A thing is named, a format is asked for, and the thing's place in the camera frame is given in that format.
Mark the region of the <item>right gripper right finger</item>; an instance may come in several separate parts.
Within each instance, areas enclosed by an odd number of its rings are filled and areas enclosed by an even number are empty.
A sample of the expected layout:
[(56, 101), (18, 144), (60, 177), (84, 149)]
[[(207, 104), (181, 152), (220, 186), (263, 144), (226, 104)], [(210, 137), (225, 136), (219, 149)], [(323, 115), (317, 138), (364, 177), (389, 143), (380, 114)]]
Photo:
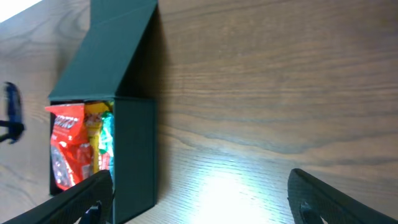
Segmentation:
[(397, 220), (378, 212), (302, 169), (292, 169), (288, 201), (295, 223), (388, 223)]

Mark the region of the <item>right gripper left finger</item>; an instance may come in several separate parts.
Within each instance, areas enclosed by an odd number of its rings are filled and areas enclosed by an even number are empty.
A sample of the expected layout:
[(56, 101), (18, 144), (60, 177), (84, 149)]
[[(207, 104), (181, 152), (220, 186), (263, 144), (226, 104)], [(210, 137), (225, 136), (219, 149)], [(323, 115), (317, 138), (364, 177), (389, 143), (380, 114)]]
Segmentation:
[(107, 223), (113, 205), (113, 181), (101, 170), (5, 224)]

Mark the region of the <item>red Hacks candy bag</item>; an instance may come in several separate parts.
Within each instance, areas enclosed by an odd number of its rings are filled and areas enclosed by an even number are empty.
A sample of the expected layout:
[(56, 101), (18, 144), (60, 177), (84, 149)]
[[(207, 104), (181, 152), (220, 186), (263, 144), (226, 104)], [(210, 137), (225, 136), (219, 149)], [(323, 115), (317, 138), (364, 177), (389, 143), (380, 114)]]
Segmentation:
[(53, 105), (45, 109), (55, 116), (50, 138), (53, 176), (57, 187), (67, 190), (91, 175), (93, 150), (85, 127), (85, 105)]

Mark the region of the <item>Haribo worms gummy bag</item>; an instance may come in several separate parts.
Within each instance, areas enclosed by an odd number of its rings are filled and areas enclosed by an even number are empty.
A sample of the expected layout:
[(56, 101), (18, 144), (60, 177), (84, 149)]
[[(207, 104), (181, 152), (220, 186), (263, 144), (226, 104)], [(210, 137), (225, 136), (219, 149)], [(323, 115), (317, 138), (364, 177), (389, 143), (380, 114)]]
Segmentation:
[(85, 127), (88, 139), (93, 149), (92, 168), (93, 173), (101, 170), (114, 172), (114, 159), (111, 145), (111, 131), (103, 127), (108, 125), (108, 118), (112, 119), (111, 106), (106, 102), (94, 102), (85, 104)]

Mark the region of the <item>purple Dairy Milk bar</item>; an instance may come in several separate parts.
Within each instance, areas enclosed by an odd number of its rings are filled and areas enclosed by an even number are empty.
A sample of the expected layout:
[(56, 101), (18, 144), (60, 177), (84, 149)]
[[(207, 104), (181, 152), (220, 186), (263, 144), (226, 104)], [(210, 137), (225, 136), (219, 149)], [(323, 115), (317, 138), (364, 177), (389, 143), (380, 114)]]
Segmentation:
[(6, 128), (7, 133), (1, 135), (1, 142), (9, 140), (9, 144), (15, 144), (25, 131), (21, 93), (15, 84), (11, 82), (5, 84), (7, 120), (1, 120), (1, 127)]

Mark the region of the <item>dark green box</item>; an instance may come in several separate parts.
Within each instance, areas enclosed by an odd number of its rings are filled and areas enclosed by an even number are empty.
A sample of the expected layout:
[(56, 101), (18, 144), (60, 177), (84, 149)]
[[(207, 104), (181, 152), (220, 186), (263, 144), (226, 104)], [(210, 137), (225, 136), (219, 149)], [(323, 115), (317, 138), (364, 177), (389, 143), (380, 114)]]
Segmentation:
[(114, 101), (110, 223), (125, 223), (157, 202), (156, 103), (137, 81), (156, 9), (152, 0), (92, 0), (90, 28), (49, 94), (53, 105)]

